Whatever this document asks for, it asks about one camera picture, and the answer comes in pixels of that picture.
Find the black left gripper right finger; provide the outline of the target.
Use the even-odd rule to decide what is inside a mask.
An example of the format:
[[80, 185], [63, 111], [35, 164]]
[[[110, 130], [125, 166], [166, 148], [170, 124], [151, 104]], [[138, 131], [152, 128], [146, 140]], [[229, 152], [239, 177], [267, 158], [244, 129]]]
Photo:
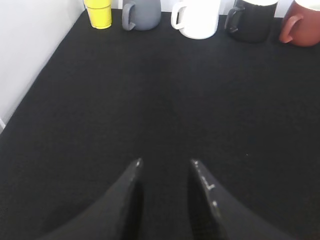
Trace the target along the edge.
[[290, 240], [233, 197], [198, 159], [189, 162], [189, 221], [195, 240]]

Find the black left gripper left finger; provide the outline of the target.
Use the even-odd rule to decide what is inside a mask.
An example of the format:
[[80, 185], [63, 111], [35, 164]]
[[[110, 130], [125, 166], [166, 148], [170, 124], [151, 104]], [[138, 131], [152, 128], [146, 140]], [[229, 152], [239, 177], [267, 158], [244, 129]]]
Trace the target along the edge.
[[143, 160], [134, 160], [96, 202], [42, 240], [137, 240], [144, 189]]

